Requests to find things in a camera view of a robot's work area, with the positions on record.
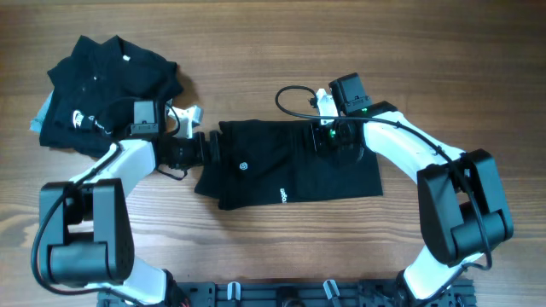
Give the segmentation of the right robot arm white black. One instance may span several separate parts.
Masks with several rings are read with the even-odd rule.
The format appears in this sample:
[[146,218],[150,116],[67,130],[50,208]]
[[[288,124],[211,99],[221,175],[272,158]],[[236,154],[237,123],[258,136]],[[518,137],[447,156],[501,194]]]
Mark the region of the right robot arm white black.
[[497,164],[484,149],[466,152],[411,124],[391,103],[373,103],[357,73],[314,92],[320,149],[362,145],[390,160],[417,185],[424,247],[398,274],[393,302],[424,306],[469,268],[488,270],[493,250],[514,234]]

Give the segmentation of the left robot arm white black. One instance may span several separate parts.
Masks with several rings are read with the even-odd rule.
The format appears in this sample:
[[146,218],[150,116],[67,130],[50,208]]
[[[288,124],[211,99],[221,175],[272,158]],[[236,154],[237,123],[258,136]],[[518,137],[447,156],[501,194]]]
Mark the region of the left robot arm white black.
[[203,111],[136,101],[130,136],[114,141],[89,170],[40,191],[31,269],[45,290],[65,296],[102,293],[133,306],[189,306],[170,272],[135,254],[125,199],[160,165],[187,171],[218,160],[218,137],[195,126]]

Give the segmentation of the black t-shirt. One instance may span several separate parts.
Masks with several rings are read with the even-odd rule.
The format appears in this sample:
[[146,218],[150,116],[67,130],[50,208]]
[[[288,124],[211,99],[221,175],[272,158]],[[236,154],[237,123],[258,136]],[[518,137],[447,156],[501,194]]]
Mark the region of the black t-shirt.
[[195,192],[221,210],[380,196],[376,155],[363,148],[317,153],[309,121],[223,121],[221,160],[204,167]]

